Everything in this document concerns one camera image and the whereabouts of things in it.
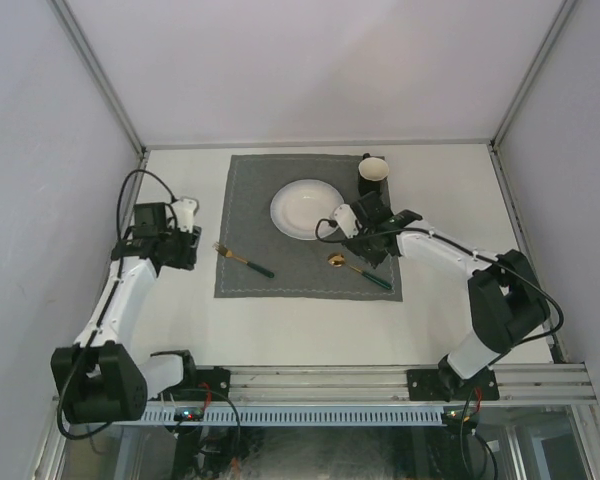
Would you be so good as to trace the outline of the grey cloth napkin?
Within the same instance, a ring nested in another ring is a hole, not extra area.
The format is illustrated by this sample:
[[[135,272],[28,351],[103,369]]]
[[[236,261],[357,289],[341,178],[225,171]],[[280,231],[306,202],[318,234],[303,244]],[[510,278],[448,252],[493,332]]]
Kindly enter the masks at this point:
[[[358,199],[359,155],[234,155],[227,174],[214,294],[218,298],[313,298],[352,301],[403,299],[397,258],[377,268],[337,243],[327,214],[308,225],[308,237],[283,233],[271,215],[275,195],[295,181],[333,187],[345,204]]]

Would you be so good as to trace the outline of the white bowl plate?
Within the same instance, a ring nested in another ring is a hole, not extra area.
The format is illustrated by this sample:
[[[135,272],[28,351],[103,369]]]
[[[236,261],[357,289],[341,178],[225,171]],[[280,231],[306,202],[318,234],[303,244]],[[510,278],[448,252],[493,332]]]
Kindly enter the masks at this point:
[[[314,241],[319,221],[332,220],[334,211],[342,204],[342,195],[332,185],[315,179],[297,180],[274,195],[270,218],[274,226],[288,237]]]

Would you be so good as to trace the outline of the gold fork green handle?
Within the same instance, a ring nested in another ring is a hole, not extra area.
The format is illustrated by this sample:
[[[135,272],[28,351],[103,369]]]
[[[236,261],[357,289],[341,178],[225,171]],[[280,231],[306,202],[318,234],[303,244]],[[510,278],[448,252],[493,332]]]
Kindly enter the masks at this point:
[[[213,244],[213,248],[222,257],[228,258],[228,259],[233,259],[237,262],[240,262],[241,264],[245,265],[249,269],[251,269],[255,272],[258,272],[259,274],[265,276],[266,278],[273,279],[275,277],[275,273],[272,272],[271,270],[236,255],[232,250],[230,250],[225,245],[223,245],[219,242],[215,242]]]

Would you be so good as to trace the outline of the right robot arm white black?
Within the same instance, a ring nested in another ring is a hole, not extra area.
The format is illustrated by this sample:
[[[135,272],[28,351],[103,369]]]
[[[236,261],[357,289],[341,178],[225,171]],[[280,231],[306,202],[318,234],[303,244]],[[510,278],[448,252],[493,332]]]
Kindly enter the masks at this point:
[[[342,232],[338,244],[379,266],[387,257],[412,258],[459,278],[468,295],[471,329],[435,369],[409,373],[413,399],[460,399],[513,349],[555,335],[564,324],[559,303],[544,291],[528,258],[471,248],[439,233],[411,210],[395,213],[371,192],[342,204],[315,226]]]

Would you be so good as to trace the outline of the gold spoon green handle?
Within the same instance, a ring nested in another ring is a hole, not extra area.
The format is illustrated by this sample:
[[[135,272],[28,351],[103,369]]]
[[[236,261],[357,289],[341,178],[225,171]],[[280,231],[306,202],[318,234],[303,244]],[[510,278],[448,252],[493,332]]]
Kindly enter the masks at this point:
[[[374,275],[374,274],[372,274],[372,273],[370,273],[370,272],[368,272],[366,270],[363,270],[363,269],[361,269],[359,267],[356,267],[356,266],[350,264],[346,260],[346,258],[344,257],[344,255],[341,254],[341,253],[332,253],[332,254],[330,254],[328,256],[328,258],[327,258],[327,261],[328,261],[328,263],[331,266],[333,266],[335,268],[344,268],[344,267],[346,267],[346,268],[354,271],[355,273],[357,273],[361,277],[365,278],[366,280],[372,282],[373,284],[377,285],[378,287],[380,287],[380,288],[382,288],[384,290],[390,291],[390,290],[393,289],[393,285],[390,282],[388,282],[388,281],[386,281],[384,279],[381,279],[380,277],[378,277],[378,276],[376,276],[376,275]]]

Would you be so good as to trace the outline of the dark mug cream inside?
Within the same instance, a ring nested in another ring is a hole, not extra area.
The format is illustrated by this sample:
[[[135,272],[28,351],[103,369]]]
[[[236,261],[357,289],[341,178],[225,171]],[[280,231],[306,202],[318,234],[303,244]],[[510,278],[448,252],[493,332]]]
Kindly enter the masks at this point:
[[[369,193],[382,194],[385,181],[389,175],[389,165],[380,157],[369,153],[362,155],[358,164],[357,189],[360,196]]]

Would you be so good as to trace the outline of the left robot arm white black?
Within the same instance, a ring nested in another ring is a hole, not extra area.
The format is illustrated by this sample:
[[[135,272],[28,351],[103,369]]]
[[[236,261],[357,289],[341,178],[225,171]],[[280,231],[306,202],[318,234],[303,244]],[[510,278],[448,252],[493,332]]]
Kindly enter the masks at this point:
[[[116,225],[101,297],[74,342],[51,356],[59,394],[56,426],[65,439],[89,439],[115,422],[136,421],[147,402],[165,391],[179,400],[197,392],[199,376],[189,351],[158,351],[139,362],[130,343],[161,271],[194,269],[198,209],[196,199],[171,195],[166,202],[134,205],[131,224]]]

